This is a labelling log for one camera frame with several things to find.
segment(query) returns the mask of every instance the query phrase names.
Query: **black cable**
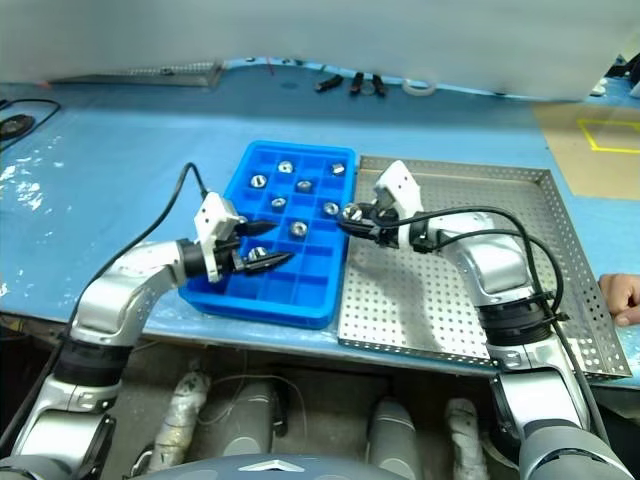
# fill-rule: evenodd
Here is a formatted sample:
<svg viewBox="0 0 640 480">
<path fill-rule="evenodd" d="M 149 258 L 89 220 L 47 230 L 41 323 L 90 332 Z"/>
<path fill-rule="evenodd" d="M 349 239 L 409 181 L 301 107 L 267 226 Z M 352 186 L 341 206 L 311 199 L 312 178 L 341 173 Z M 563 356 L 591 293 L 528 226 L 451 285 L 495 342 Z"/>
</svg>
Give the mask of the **black cable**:
<svg viewBox="0 0 640 480">
<path fill-rule="evenodd" d="M 24 132 L 22 135 L 14 138 L 11 142 L 7 143 L 6 145 L 3 145 L 2 147 L 0 147 L 0 152 L 4 152 L 5 150 L 13 147 L 16 143 L 18 143 L 20 140 L 25 138 L 27 135 L 30 135 L 31 133 L 33 133 L 36 129 L 40 128 L 42 125 L 47 123 L 47 121 L 49 121 L 51 117 L 53 117 L 56 113 L 58 113 L 58 111 L 62 108 L 62 105 L 60 105 L 58 102 L 56 102 L 55 100 L 49 100 L 48 98 L 18 98 L 16 100 L 11 100 L 3 104 L 2 106 L 0 106 L 0 110 L 9 108 L 15 105 L 16 103 L 48 103 L 50 105 L 53 105 L 54 108 L 53 110 L 51 110 L 51 112 L 49 112 L 49 114 L 47 114 L 46 117 L 44 117 L 42 120 L 36 123 L 29 130 Z"/>
<path fill-rule="evenodd" d="M 1 342 L 17 342 L 18 340 L 26 340 L 31 337 L 31 335 L 6 335 L 4 337 L 0 337 Z"/>
<path fill-rule="evenodd" d="M 462 233 L 460 235 L 456 235 L 455 237 L 449 238 L 447 240 L 444 240 L 443 242 L 438 243 L 432 248 L 433 250 L 439 250 L 441 248 L 446 247 L 447 245 L 450 245 L 459 240 L 463 240 L 465 238 L 477 237 L 481 235 L 496 235 L 496 234 L 497 235 L 500 235 L 500 234 L 513 235 L 513 236 L 519 236 L 519 237 L 522 236 L 520 232 L 516 232 L 512 230 L 504 230 L 504 229 L 478 230 L 476 232 L 467 232 L 467 233 Z M 528 235 L 528 238 L 532 243 L 540 247 L 540 249 L 545 253 L 547 258 L 549 259 L 549 262 L 551 263 L 553 272 L 556 277 L 556 294 L 555 294 L 553 304 L 551 305 L 551 307 L 549 307 L 547 302 L 544 302 L 544 305 L 546 305 L 546 307 L 549 309 L 548 310 L 549 316 L 553 317 L 560 306 L 560 302 L 562 301 L 562 296 L 564 294 L 564 279 L 562 278 L 562 270 L 560 269 L 560 264 L 558 263 L 557 259 L 555 258 L 555 256 L 553 255 L 549 247 L 545 245 L 544 242 L 542 242 L 541 240 L 539 240 L 538 238 L 532 235 Z M 537 271 L 535 269 L 531 269 L 531 265 L 533 265 L 533 262 L 529 264 L 529 270 L 531 271 L 531 275 L 532 276 L 537 275 L 538 274 Z M 567 339 L 567 336 L 565 335 L 565 333 L 562 331 L 562 328 L 560 327 L 558 320 L 553 320 L 551 324 L 553 325 L 553 329 L 555 330 L 556 335 L 560 340 L 562 348 L 565 350 L 565 352 L 567 353 L 567 356 L 569 357 L 569 361 L 571 362 L 571 366 L 573 367 L 573 370 L 575 373 L 576 381 L 578 382 L 580 390 L 582 391 L 582 395 L 584 396 L 585 402 L 587 403 L 587 408 L 589 409 L 589 414 L 591 415 L 591 419 L 593 420 L 593 428 L 596 434 L 598 435 L 598 437 L 600 437 L 600 439 L 603 442 L 605 442 L 607 445 L 610 445 L 609 436 L 607 434 L 606 427 L 602 420 L 602 415 L 600 414 L 600 410 L 598 409 L 598 404 L 596 402 L 595 397 L 593 396 L 593 392 L 591 390 L 591 387 L 589 386 L 587 377 L 585 376 L 584 371 L 580 367 L 580 363 L 578 362 L 578 359 L 573 353 L 571 344 L 569 343 L 569 340 Z"/>
<path fill-rule="evenodd" d="M 6 443 L 11 438 L 14 430 L 19 425 L 21 425 L 24 422 L 24 420 L 26 419 L 27 415 L 29 414 L 29 412 L 31 410 L 31 407 L 33 406 L 34 402 L 36 401 L 36 398 L 38 397 L 38 393 L 40 393 L 40 389 L 42 388 L 42 385 L 43 385 L 45 379 L 47 378 L 47 376 L 53 370 L 55 362 L 58 360 L 58 357 L 60 356 L 60 352 L 62 351 L 62 346 L 64 344 L 64 339 L 66 337 L 68 337 L 69 333 L 71 332 L 71 326 L 72 326 L 72 323 L 73 323 L 73 319 L 76 316 L 76 313 L 78 312 L 78 306 L 80 304 L 80 300 L 82 299 L 82 295 L 84 295 L 84 292 L 87 290 L 89 285 L 91 285 L 96 279 L 101 277 L 111 267 L 111 265 L 113 265 L 113 263 L 118 258 L 120 258 L 123 254 L 128 252 L 131 248 L 135 247 L 142 240 L 144 240 L 151 232 L 153 232 L 158 227 L 158 225 L 160 225 L 164 221 L 165 218 L 167 218 L 167 215 L 169 215 L 169 212 L 171 211 L 171 209 L 175 205 L 176 200 L 178 199 L 178 195 L 180 194 L 180 191 L 182 190 L 182 186 L 184 185 L 184 180 L 185 180 L 185 178 L 187 176 L 187 173 L 189 173 L 189 170 L 193 170 L 193 173 L 194 173 L 194 175 L 196 177 L 196 180 L 198 182 L 198 186 L 200 188 L 200 195 L 202 196 L 202 198 L 204 200 L 204 197 L 206 197 L 206 195 L 208 193 L 208 190 L 205 187 L 204 182 L 202 181 L 202 177 L 200 176 L 200 172 L 198 171 L 198 167 L 196 167 L 193 163 L 189 162 L 189 163 L 185 164 L 184 167 L 182 167 L 182 170 L 180 172 L 180 176 L 178 177 L 178 181 L 176 182 L 176 186 L 175 186 L 175 188 L 173 190 L 173 193 L 171 194 L 171 197 L 169 198 L 169 202 L 164 207 L 164 210 L 162 210 L 160 215 L 141 234 L 136 236 L 133 240 L 131 240 L 129 243 L 127 243 L 124 247 L 122 247 L 115 255 L 113 255 L 107 261 L 107 263 L 105 263 L 102 266 L 102 268 L 100 268 L 100 270 L 98 270 L 93 275 L 93 277 L 91 277 L 91 280 L 89 280 L 89 282 L 87 282 L 85 287 L 82 289 L 82 292 L 78 296 L 78 300 L 76 300 L 76 303 L 73 306 L 73 310 L 71 311 L 71 315 L 69 317 L 69 321 L 65 325 L 65 328 L 64 328 L 64 331 L 63 331 L 63 334 L 62 334 L 62 340 L 53 349 L 53 351 L 51 352 L 51 355 L 49 355 L 49 358 L 47 359 L 47 363 L 42 368 L 42 371 L 40 372 L 40 375 L 38 375 L 38 378 L 36 379 L 36 382 L 33 384 L 31 389 L 29 390 L 29 393 L 27 393 L 27 396 L 25 397 L 25 399 L 20 404 L 20 407 L 18 408 L 18 410 L 16 411 L 14 416 L 11 418 L 11 422 L 9 422 L 9 425 L 7 425 L 7 428 L 5 428 L 4 432 L 2 432 L 2 436 L 0 436 L 0 451 L 4 449 L 4 447 L 6 446 Z"/>
<path fill-rule="evenodd" d="M 573 350 L 571 349 L 571 344 L 567 339 L 567 336 L 560 328 L 560 324 L 558 324 L 557 320 L 552 322 L 553 329 L 556 331 L 556 335 L 560 339 L 560 343 L 564 347 L 564 350 L 567 352 L 567 356 L 569 357 L 569 361 L 571 365 L 573 365 L 573 370 L 575 371 L 575 377 L 578 381 L 578 385 L 580 386 L 580 390 L 582 390 L 582 395 L 584 396 L 585 401 L 587 402 L 587 407 L 589 408 L 589 412 L 591 413 L 591 419 L 593 420 L 593 428 L 596 431 L 596 434 L 600 437 L 600 439 L 611 446 L 609 442 L 609 435 L 607 435 L 607 429 L 604 426 L 604 422 L 602 421 L 602 415 L 600 415 L 600 410 L 598 409 L 598 404 L 596 402 L 595 397 L 593 396 L 593 392 L 591 391 L 591 387 L 589 386 L 589 382 L 587 381 L 587 377 L 585 376 L 582 368 L 580 368 L 580 364 L 578 363 L 578 359 L 576 358 Z"/>
<path fill-rule="evenodd" d="M 471 237 L 479 237 L 482 235 L 511 235 L 514 237 L 521 237 L 520 232 L 516 232 L 515 230 L 506 230 L 502 228 L 492 228 L 488 230 L 478 230 L 476 232 L 467 232 L 461 233 L 460 235 L 456 235 L 455 237 L 444 240 L 437 245 L 433 246 L 433 250 L 440 250 L 448 245 L 451 245 L 454 242 L 459 240 L 464 240 L 465 238 Z M 556 279 L 556 292 L 554 294 L 553 304 L 551 305 L 551 311 L 556 313 L 558 308 L 560 307 L 560 302 L 562 302 L 562 296 L 564 295 L 564 279 L 562 278 L 562 270 L 560 269 L 560 264 L 556 259 L 555 255 L 551 252 L 549 247 L 539 238 L 534 237 L 533 235 L 528 235 L 529 240 L 534 245 L 538 246 L 540 250 L 544 252 L 546 257 L 549 259 L 549 263 L 551 263 L 551 267 L 553 268 L 553 273 Z"/>
<path fill-rule="evenodd" d="M 414 215 L 413 217 L 405 218 L 404 220 L 397 220 L 393 222 L 381 221 L 379 218 L 379 212 L 376 208 L 373 209 L 373 215 L 371 215 L 371 220 L 380 228 L 396 228 L 402 227 L 404 225 L 410 225 L 416 222 L 423 222 L 426 220 L 430 220 L 432 218 L 437 217 L 445 217 L 449 215 L 457 215 L 459 213 L 493 213 L 495 215 L 499 215 L 508 219 L 513 225 L 516 227 L 520 236 L 522 237 L 522 243 L 524 244 L 524 252 L 527 257 L 527 266 L 529 267 L 529 271 L 531 272 L 531 280 L 533 282 L 533 290 L 536 295 L 542 295 L 542 285 L 540 284 L 540 279 L 538 278 L 538 272 L 536 270 L 536 264 L 533 259 L 533 249 L 531 248 L 531 241 L 529 240 L 529 234 L 527 233 L 524 225 L 516 218 L 508 210 L 504 210 L 498 207 L 490 207 L 490 206 L 471 206 L 471 207 L 454 207 L 454 208 L 445 208 L 443 210 L 437 210 L 435 212 L 429 213 L 420 213 L 419 215 Z"/>
</svg>

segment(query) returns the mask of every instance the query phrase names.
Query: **silver robot arm segment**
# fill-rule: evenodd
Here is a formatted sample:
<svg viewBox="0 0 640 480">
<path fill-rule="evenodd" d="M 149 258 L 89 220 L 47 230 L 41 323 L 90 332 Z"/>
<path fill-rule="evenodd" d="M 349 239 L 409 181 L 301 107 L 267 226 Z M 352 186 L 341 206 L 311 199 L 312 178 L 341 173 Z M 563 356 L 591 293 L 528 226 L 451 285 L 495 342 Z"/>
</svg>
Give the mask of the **silver robot arm segment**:
<svg viewBox="0 0 640 480">
<path fill-rule="evenodd" d="M 57 480 L 56 465 L 68 475 L 59 478 L 98 478 L 115 427 L 106 412 L 115 403 L 122 371 L 158 298 L 189 277 L 206 274 L 217 282 L 227 274 L 270 270 L 292 256 L 242 258 L 239 238 L 260 235 L 276 224 L 247 222 L 216 193 L 206 196 L 195 223 L 197 242 L 141 244 L 86 288 L 12 457 L 0 461 L 0 478 L 14 468 Z"/>
<path fill-rule="evenodd" d="M 340 227 L 384 247 L 434 252 L 458 269 L 487 334 L 489 356 L 499 368 L 491 386 L 501 431 L 522 445 L 521 478 L 559 478 L 545 472 L 555 475 L 567 465 L 594 461 L 601 463 L 598 468 L 610 467 L 612 476 L 585 478 L 631 478 L 610 448 L 589 433 L 584 397 L 542 303 L 548 297 L 536 295 L 526 256 L 514 238 L 470 236 L 439 248 L 458 235 L 494 229 L 493 219 L 480 211 L 424 215 L 420 187 L 401 161 L 380 175 L 374 191 L 371 204 L 345 208 Z M 568 443 L 539 440 L 554 438 L 558 429 L 564 432 L 558 438 Z"/>
</svg>

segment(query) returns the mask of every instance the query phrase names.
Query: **blue table surface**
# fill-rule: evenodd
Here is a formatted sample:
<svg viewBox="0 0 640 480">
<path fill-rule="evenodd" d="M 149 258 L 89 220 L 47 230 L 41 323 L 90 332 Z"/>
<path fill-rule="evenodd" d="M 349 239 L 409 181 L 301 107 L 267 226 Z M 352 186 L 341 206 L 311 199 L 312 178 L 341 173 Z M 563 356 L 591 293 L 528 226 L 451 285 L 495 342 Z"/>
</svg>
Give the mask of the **blue table surface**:
<svg viewBox="0 0 640 480">
<path fill-rule="evenodd" d="M 549 169 L 596 276 L 640 273 L 640 202 L 571 194 L 524 100 L 440 90 L 411 97 L 316 94 L 318 72 L 233 69 L 214 90 L 117 85 L 5 85 L 2 97 L 63 105 L 49 123 L 2 153 L 0 309 L 66 321 L 85 283 L 164 207 L 182 165 L 195 162 L 224 191 L 254 140 L 345 146 L 359 154 Z M 640 108 L 623 81 L 595 104 Z M 38 116 L 46 105 L 6 110 Z M 194 238 L 200 203 L 192 180 L 152 240 Z M 207 343 L 459 373 L 491 370 L 339 345 L 337 321 L 311 331 L 207 316 L 175 292 L 152 312 L 148 333 Z M 640 376 L 640 330 L 621 330 Z"/>
</svg>

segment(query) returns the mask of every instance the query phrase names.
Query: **human hand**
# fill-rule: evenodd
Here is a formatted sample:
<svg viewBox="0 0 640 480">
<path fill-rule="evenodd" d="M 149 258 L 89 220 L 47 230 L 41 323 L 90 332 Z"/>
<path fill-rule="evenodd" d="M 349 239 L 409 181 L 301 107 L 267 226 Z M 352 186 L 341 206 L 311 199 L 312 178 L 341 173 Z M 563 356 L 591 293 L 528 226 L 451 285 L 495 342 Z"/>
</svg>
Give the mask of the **human hand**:
<svg viewBox="0 0 640 480">
<path fill-rule="evenodd" d="M 602 275 L 598 283 L 618 325 L 640 323 L 640 275 Z"/>
</svg>

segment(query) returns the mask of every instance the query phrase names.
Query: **white tape roll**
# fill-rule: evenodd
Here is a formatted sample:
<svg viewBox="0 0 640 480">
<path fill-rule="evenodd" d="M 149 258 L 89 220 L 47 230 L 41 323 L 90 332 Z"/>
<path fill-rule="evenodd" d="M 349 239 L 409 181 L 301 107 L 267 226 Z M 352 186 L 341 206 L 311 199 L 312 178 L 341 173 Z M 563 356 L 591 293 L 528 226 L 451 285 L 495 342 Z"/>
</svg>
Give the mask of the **white tape roll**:
<svg viewBox="0 0 640 480">
<path fill-rule="evenodd" d="M 429 95 L 433 95 L 433 92 L 438 88 L 436 82 L 425 82 L 427 83 L 426 87 L 412 85 L 412 82 L 415 82 L 415 80 L 409 78 L 403 79 L 402 90 L 404 90 L 404 93 L 413 95 L 414 97 L 428 97 Z"/>
</svg>

